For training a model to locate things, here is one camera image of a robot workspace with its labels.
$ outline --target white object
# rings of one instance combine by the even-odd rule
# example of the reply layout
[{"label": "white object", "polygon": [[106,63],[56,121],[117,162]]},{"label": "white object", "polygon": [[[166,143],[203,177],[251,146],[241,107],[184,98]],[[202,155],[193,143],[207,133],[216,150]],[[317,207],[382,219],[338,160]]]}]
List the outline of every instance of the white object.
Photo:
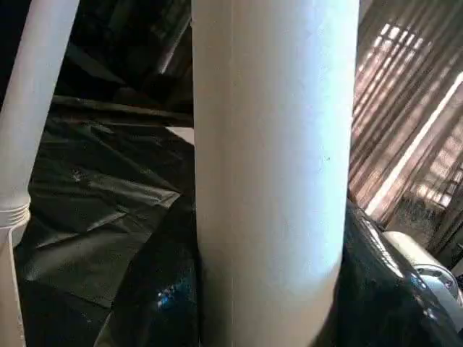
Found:
[{"label": "white object", "polygon": [[29,220],[27,186],[78,0],[32,0],[0,112],[0,346],[25,345],[12,257]]},{"label": "white object", "polygon": [[356,0],[194,0],[204,346],[309,346],[341,262]]}]

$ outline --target white pvc pipe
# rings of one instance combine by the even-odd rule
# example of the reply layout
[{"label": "white pvc pipe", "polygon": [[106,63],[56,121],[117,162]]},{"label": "white pvc pipe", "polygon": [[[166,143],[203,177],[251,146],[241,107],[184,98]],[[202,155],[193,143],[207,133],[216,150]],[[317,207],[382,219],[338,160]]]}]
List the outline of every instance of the white pvc pipe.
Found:
[{"label": "white pvc pipe", "polygon": [[27,185],[78,4],[31,1],[0,113],[1,211],[29,203]]},{"label": "white pvc pipe", "polygon": [[23,347],[13,245],[29,220],[27,186],[78,0],[32,0],[0,111],[0,346]]},{"label": "white pvc pipe", "polygon": [[357,0],[193,0],[206,347],[309,346],[341,262]]}]

